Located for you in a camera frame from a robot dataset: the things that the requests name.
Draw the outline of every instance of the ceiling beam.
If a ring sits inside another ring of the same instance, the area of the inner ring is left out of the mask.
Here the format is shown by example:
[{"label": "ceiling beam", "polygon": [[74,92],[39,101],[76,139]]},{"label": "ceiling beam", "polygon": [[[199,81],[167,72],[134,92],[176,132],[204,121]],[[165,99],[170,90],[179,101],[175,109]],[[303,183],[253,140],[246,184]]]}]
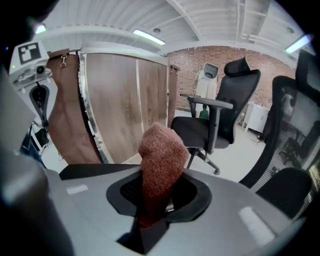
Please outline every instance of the ceiling beam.
[{"label": "ceiling beam", "polygon": [[138,41],[138,40],[136,39],[136,40],[132,41],[129,45],[130,45],[130,46],[133,46],[137,41]]},{"label": "ceiling beam", "polygon": [[166,24],[168,24],[168,23],[170,23],[170,22],[174,22],[174,21],[176,21],[176,20],[178,20],[178,19],[181,19],[181,18],[183,18],[183,17],[185,17],[185,16],[178,16],[178,17],[175,17],[175,18],[171,18],[171,19],[169,19],[169,20],[167,20],[167,21],[164,21],[164,22],[161,22],[161,23],[156,24],[154,27],[155,27],[155,28],[162,27],[162,26],[164,26],[164,25],[166,25]]},{"label": "ceiling beam", "polygon": [[278,17],[275,17],[275,16],[273,16],[273,15],[270,15],[270,14],[267,14],[267,13],[262,13],[262,12],[258,12],[258,11],[253,11],[253,10],[246,10],[246,12],[248,13],[248,14],[254,14],[254,15],[258,15],[258,16],[264,16],[264,17],[268,17],[268,19],[271,19],[272,21],[274,21],[274,22],[278,22],[278,23],[281,23],[281,24],[283,24],[284,26],[293,26],[293,27],[297,27],[298,26],[298,24],[292,24],[292,23],[290,23],[290,22],[288,22],[288,21],[285,21],[285,20],[283,20],[283,19],[280,19],[280,18],[278,18]]},{"label": "ceiling beam", "polygon": [[140,40],[146,44],[149,44],[157,49],[161,49],[162,46],[156,42],[153,42],[149,39],[146,39],[142,36],[137,34],[131,33],[126,30],[113,28],[113,27],[106,27],[106,26],[94,26],[94,25],[80,25],[80,26],[64,26],[55,29],[49,29],[45,32],[36,34],[34,36],[34,40],[44,40],[55,38],[59,36],[65,36],[70,34],[85,34],[85,33],[100,33],[105,35],[114,35],[114,36],[121,36],[125,38],[130,38],[133,40]]},{"label": "ceiling beam", "polygon": [[211,12],[232,12],[231,8],[211,8],[211,9],[202,9],[202,10],[192,10],[189,12],[189,15],[194,14],[203,14],[203,13],[211,13]]},{"label": "ceiling beam", "polygon": [[202,40],[202,41],[194,41],[194,42],[186,42],[186,43],[166,43],[164,47],[156,52],[158,55],[165,55],[167,53],[171,53],[174,51],[179,51],[188,48],[198,48],[205,46],[227,46],[233,48],[244,48],[247,50],[255,51],[261,54],[265,54],[271,56],[275,59],[282,61],[285,64],[288,64],[292,68],[297,67],[297,61],[293,60],[289,57],[288,54],[283,49],[270,49],[264,47],[262,45],[256,45],[249,42],[237,42],[234,43],[233,40]]},{"label": "ceiling beam", "polygon": [[270,40],[268,38],[265,38],[265,37],[262,37],[262,36],[259,36],[259,35],[255,35],[255,34],[246,34],[246,33],[243,33],[242,34],[243,37],[249,37],[251,39],[257,39],[257,40],[260,40],[260,41],[264,41],[264,42],[267,42],[267,43],[270,43],[274,46],[278,46],[279,48],[281,48],[282,50],[285,50],[280,43],[278,42],[275,42],[273,40]]},{"label": "ceiling beam", "polygon": [[145,18],[149,17],[150,15],[152,15],[156,10],[162,8],[165,6],[165,2],[160,2],[159,4],[157,4],[156,6],[154,6],[153,8],[151,8],[150,10],[148,10],[146,13],[144,13],[142,16],[140,16],[133,24],[131,24],[128,27],[128,31],[134,31],[137,26],[140,24],[140,22],[142,22]]},{"label": "ceiling beam", "polygon": [[183,16],[184,20],[188,23],[192,31],[195,33],[198,40],[202,39],[202,35],[200,30],[196,26],[195,22],[190,17],[189,13],[181,6],[178,0],[166,0],[169,5],[171,5],[181,16]]},{"label": "ceiling beam", "polygon": [[267,15],[268,15],[268,11],[269,11],[269,7],[270,7],[270,4],[271,4],[271,0],[265,0],[263,1],[263,10],[262,10],[262,14],[265,14],[265,15],[261,15],[260,16],[260,19],[259,19],[259,22],[256,26],[256,30],[254,32],[255,35],[259,36],[260,34],[260,31],[262,29],[262,27],[264,26],[264,23],[266,21],[266,18],[267,18]]},{"label": "ceiling beam", "polygon": [[240,0],[236,4],[236,31],[235,31],[235,38],[234,43],[236,44],[238,41],[238,37],[240,34],[240,38],[244,32],[246,26],[246,0]]}]

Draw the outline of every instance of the white cabinet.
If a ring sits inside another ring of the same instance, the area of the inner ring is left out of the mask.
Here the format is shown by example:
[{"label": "white cabinet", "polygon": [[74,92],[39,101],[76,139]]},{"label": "white cabinet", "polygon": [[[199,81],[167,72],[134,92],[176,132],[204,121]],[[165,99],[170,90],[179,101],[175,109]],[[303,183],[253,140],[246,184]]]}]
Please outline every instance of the white cabinet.
[{"label": "white cabinet", "polygon": [[254,104],[252,102],[248,103],[248,109],[245,113],[244,121],[242,127],[245,126],[245,132],[248,128],[262,133],[268,118],[269,109]]}]

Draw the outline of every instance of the pink towel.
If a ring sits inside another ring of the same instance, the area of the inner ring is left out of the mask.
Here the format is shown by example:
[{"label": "pink towel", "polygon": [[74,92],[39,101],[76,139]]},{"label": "pink towel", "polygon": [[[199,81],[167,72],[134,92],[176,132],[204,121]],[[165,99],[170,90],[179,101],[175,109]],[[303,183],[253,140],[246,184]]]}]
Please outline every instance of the pink towel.
[{"label": "pink towel", "polygon": [[189,152],[174,130],[157,122],[144,132],[138,152],[142,157],[145,205],[139,222],[141,228],[147,228],[164,215],[173,185],[184,170]]}]

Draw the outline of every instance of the chair armrest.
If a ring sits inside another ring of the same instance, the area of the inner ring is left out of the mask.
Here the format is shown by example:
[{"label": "chair armrest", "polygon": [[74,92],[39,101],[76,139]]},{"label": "chair armrest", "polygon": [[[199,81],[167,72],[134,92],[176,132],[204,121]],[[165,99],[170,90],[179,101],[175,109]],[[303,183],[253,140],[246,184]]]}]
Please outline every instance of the chair armrest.
[{"label": "chair armrest", "polygon": [[[201,97],[199,95],[192,95],[192,94],[185,94],[185,93],[180,93],[180,96],[183,96],[183,97],[195,97],[195,98],[200,98]],[[195,118],[196,117],[196,104],[189,101],[189,105],[190,105],[191,116],[193,118]]]},{"label": "chair armrest", "polygon": [[209,107],[216,107],[221,109],[228,109],[232,110],[234,105],[225,101],[216,100],[216,99],[210,99],[210,98],[201,98],[201,97],[192,97],[188,96],[188,101],[192,103],[199,103],[199,104],[205,104]]},{"label": "chair armrest", "polygon": [[198,98],[201,97],[201,96],[199,96],[199,95],[186,94],[186,93],[180,93],[180,96],[183,96],[183,97],[198,97]]},{"label": "chair armrest", "polygon": [[215,100],[210,98],[201,98],[201,97],[188,97],[188,101],[191,104],[196,105],[199,104],[205,104],[209,106],[210,112],[209,112],[209,129],[208,129],[208,143],[207,143],[207,149],[206,152],[209,154],[212,154],[216,141],[218,136],[218,130],[219,130],[219,121],[220,121],[220,111],[222,109],[232,110],[234,107],[233,104],[224,102],[221,100]]}]

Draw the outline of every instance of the chair headrest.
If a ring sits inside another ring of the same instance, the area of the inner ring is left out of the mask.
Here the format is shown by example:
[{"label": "chair headrest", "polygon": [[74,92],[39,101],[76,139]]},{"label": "chair headrest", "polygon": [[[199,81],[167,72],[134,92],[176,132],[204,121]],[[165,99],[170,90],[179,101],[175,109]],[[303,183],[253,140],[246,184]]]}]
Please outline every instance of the chair headrest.
[{"label": "chair headrest", "polygon": [[295,70],[295,80],[300,89],[313,88],[320,91],[320,72],[317,56],[305,50],[300,51]]},{"label": "chair headrest", "polygon": [[224,66],[224,73],[228,77],[242,76],[249,72],[250,68],[247,64],[246,57],[231,61]]}]

